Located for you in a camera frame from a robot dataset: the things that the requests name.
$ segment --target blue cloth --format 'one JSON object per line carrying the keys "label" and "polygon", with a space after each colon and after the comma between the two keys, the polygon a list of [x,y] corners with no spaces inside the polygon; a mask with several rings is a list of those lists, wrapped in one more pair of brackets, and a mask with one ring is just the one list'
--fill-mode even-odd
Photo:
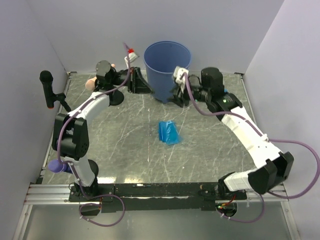
{"label": "blue cloth", "polygon": [[181,142],[176,124],[173,121],[160,121],[159,122],[159,140],[168,144],[178,144]]}

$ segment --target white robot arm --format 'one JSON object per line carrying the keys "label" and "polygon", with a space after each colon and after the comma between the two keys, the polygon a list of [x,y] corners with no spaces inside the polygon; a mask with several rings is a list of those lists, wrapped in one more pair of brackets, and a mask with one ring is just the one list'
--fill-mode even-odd
{"label": "white robot arm", "polygon": [[114,85],[124,83],[126,76],[130,78],[125,83],[128,92],[134,94],[152,94],[153,90],[144,80],[139,67],[131,67],[130,70],[117,72],[115,68],[107,61],[101,61],[96,65],[96,81],[94,83],[94,92],[77,109],[67,114],[59,113],[54,122],[52,148],[58,149],[59,136],[62,129],[60,144],[60,157],[69,165],[69,172],[72,171],[75,176],[75,186],[83,187],[83,190],[90,196],[96,196],[98,190],[98,165],[87,158],[89,148],[88,125],[100,114],[102,110],[109,106],[116,106],[122,103],[124,95],[118,90],[110,94],[104,94],[106,91],[114,89]]}
{"label": "white robot arm", "polygon": [[178,106],[188,105],[190,97],[185,89],[189,81],[193,97],[207,104],[208,109],[216,115],[240,140],[251,155],[255,169],[232,172],[219,180],[221,192],[254,190],[264,194],[287,179],[294,158],[283,153],[269,142],[266,134],[256,126],[249,117],[242,103],[232,93],[225,91],[223,76],[217,68],[207,67],[201,71],[201,81],[196,76],[185,79],[189,71],[177,67],[173,74],[176,87],[170,100]]}

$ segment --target gray marble surface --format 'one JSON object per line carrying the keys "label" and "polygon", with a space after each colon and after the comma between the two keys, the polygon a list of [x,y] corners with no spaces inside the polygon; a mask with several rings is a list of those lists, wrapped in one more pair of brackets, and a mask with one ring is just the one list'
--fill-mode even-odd
{"label": "gray marble surface", "polygon": [[[66,101],[72,109],[89,96],[87,79],[94,75],[73,74]],[[223,75],[225,87],[234,93],[252,116],[242,80]],[[119,106],[103,110],[89,126],[89,159],[99,166],[99,183],[214,182],[233,171],[255,167],[246,149],[216,117],[200,115],[192,106],[162,104],[150,95],[130,94]],[[198,103],[206,110],[205,103]],[[182,142],[159,141],[158,122],[176,123]],[[51,150],[48,160],[56,158]],[[69,184],[71,174],[46,170],[42,184]]]}

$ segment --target black microphone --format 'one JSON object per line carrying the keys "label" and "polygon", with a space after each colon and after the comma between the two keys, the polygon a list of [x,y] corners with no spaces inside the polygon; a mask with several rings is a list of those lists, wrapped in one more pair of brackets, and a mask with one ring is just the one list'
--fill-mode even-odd
{"label": "black microphone", "polygon": [[52,82],[54,81],[54,78],[52,77],[51,72],[46,70],[42,71],[40,73],[40,81],[43,86],[46,106],[49,109],[53,109],[55,106],[56,95],[54,94],[54,91],[52,89]]}

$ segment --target red wire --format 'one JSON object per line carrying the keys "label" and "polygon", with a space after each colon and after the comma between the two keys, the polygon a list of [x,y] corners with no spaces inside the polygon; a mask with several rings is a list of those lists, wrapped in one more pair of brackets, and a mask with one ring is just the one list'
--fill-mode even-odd
{"label": "red wire", "polygon": [[229,205],[229,204],[232,203],[235,199],[236,199],[236,195],[233,195],[232,199],[231,199],[229,202],[224,203],[223,206]]}

